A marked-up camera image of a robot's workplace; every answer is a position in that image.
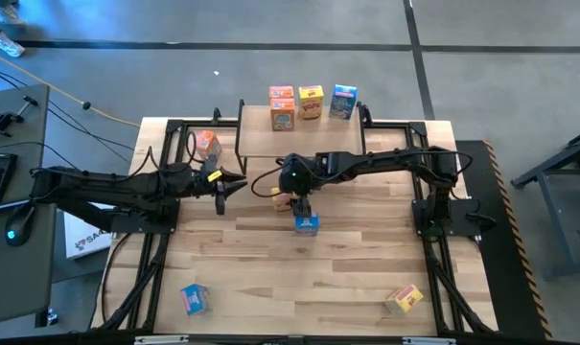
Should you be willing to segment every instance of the wooden table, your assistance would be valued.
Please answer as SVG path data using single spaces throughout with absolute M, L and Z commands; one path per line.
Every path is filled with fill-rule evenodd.
M 132 170 L 141 164 L 149 146 L 159 157 L 167 120 L 143 119 Z M 426 124 L 431 145 L 455 150 L 450 122 Z M 220 163 L 239 172 L 235 131 L 216 130 L 224 149 Z M 367 150 L 406 145 L 401 131 L 367 129 L 365 133 Z M 274 167 L 270 158 L 249 158 L 247 179 L 251 182 Z M 145 171 L 152 169 L 148 164 Z M 257 190 L 268 193 L 276 185 L 275 179 L 276 175 L 264 179 Z M 466 195 L 462 178 L 455 192 Z M 222 217 L 216 216 L 211 197 L 182 199 L 167 255 L 155 332 L 434 335 L 424 252 L 410 211 L 412 199 L 408 172 L 363 175 L 325 186 L 310 198 L 321 216 L 315 238 L 296 237 L 291 213 L 276 213 L 270 199 L 253 195 L 248 187 L 226 201 Z M 142 241 L 139 235 L 128 239 L 110 269 L 106 289 L 109 314 L 134 284 Z M 459 290 L 481 319 L 496 328 L 476 245 L 463 238 L 449 238 L 449 242 Z M 213 309 L 188 317 L 179 290 L 192 283 L 209 289 Z M 424 300 L 408 314 L 390 314 L 382 300 L 408 284 L 415 284 Z M 446 321 L 452 325 L 449 299 L 441 290 Z M 148 303 L 149 288 L 141 304 L 139 325 Z M 99 296 L 92 326 L 101 321 Z

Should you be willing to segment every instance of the yellow and black striped edge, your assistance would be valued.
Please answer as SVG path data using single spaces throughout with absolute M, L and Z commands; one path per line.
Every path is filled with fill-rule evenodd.
M 511 224 L 511 231 L 513 231 L 513 236 L 515 237 L 516 247 L 518 248 L 518 254 L 522 258 L 523 271 L 528 280 L 528 287 L 532 292 L 532 299 L 535 301 L 535 308 L 537 313 L 541 317 L 541 326 L 543 327 L 545 333 L 545 339 L 552 340 L 553 335 L 551 334 L 551 329 L 549 328 L 549 323 L 547 322 L 547 317 L 545 316 L 545 309 L 543 306 L 543 301 L 541 300 L 541 295 L 537 289 L 537 283 L 535 277 L 532 273 L 532 267 L 528 261 L 528 256 L 526 255 L 526 248 L 523 245 L 522 237 L 520 236 L 520 231 L 518 229 L 518 224 L 516 218 L 513 214 L 513 208 L 511 207 L 511 200 L 509 199 L 509 194 L 504 186 L 504 181 L 502 179 L 502 174 L 500 173 L 499 163 L 497 163 L 497 157 L 494 154 L 494 147 L 488 141 L 483 141 L 488 152 L 490 153 L 490 162 L 492 163 L 492 169 L 496 175 L 497 182 L 499 184 L 500 195 L 502 196 L 502 202 L 504 203 L 504 208 L 509 217 L 509 223 Z

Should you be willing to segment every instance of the desk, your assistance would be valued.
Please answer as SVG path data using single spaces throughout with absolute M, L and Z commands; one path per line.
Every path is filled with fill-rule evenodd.
M 143 119 L 132 171 L 140 166 L 149 146 L 159 157 L 167 120 Z M 431 145 L 455 150 L 450 122 L 426 124 Z M 216 129 L 224 150 L 220 163 L 238 172 L 233 154 L 235 132 Z M 404 134 L 391 129 L 367 129 L 365 135 L 367 150 L 393 150 L 406 144 Z M 252 182 L 274 167 L 270 158 L 249 158 L 247 180 Z M 152 170 L 152 164 L 144 169 Z M 258 190 L 266 193 L 276 185 L 275 178 L 263 179 Z M 462 178 L 455 192 L 460 197 L 466 195 Z M 294 236 L 291 214 L 274 212 L 271 200 L 253 195 L 247 187 L 226 201 L 222 217 L 215 215 L 211 197 L 182 199 L 166 258 L 154 331 L 436 334 L 423 246 L 413 228 L 413 198 L 408 172 L 363 175 L 348 183 L 325 186 L 310 198 L 322 224 L 315 238 Z M 143 238 L 132 235 L 109 271 L 108 313 L 132 288 Z M 461 238 L 449 238 L 449 242 L 459 290 L 481 319 L 495 329 L 496 318 L 476 245 Z M 208 287 L 213 310 L 188 317 L 179 290 L 192 283 Z M 382 300 L 407 284 L 415 284 L 425 299 L 407 315 L 390 314 Z M 441 290 L 446 320 L 451 325 L 449 299 Z M 139 325 L 146 314 L 149 288 L 143 296 Z M 92 326 L 101 323 L 99 295 Z
M 0 135 L 0 146 L 25 141 L 44 141 L 47 118 L 49 87 L 37 85 L 23 90 L 39 102 L 23 114 L 22 124 L 13 124 L 8 132 L 12 138 Z M 0 112 L 17 112 L 24 101 L 20 90 L 0 91 Z M 30 169 L 40 167 L 42 147 L 23 145 L 1 149 L 0 152 L 19 156 L 3 202 L 28 198 L 34 180 Z M 55 235 L 56 206 L 36 206 L 34 227 L 30 239 L 18 247 L 10 247 L 4 239 L 4 228 L 12 209 L 0 210 L 0 321 L 21 315 L 43 311 L 49 306 L 51 290 L 51 266 Z

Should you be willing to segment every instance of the black desk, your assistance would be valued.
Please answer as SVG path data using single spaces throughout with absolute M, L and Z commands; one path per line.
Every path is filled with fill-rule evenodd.
M 23 90 L 39 102 L 23 114 L 23 124 L 8 128 L 12 138 L 0 135 L 0 146 L 25 141 L 44 142 L 49 87 L 37 85 Z M 16 89 L 0 91 L 0 112 L 17 112 L 23 105 L 23 93 Z M 2 202 L 27 199 L 34 180 L 30 168 L 42 163 L 43 147 L 22 145 L 0 152 L 19 156 L 17 167 Z M 4 227 L 12 209 L 0 210 L 0 321 L 44 311 L 49 305 L 56 206 L 38 205 L 33 231 L 27 243 L 9 247 L 4 239 Z

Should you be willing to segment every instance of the wooden shelf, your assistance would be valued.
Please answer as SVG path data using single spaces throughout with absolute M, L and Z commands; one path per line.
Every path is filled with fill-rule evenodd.
M 350 120 L 328 116 L 329 106 L 321 117 L 302 120 L 296 115 L 294 131 L 273 131 L 267 105 L 245 105 L 240 123 L 241 157 L 285 157 L 290 153 L 314 156 L 317 152 L 348 151 L 362 153 L 362 131 L 358 109 Z

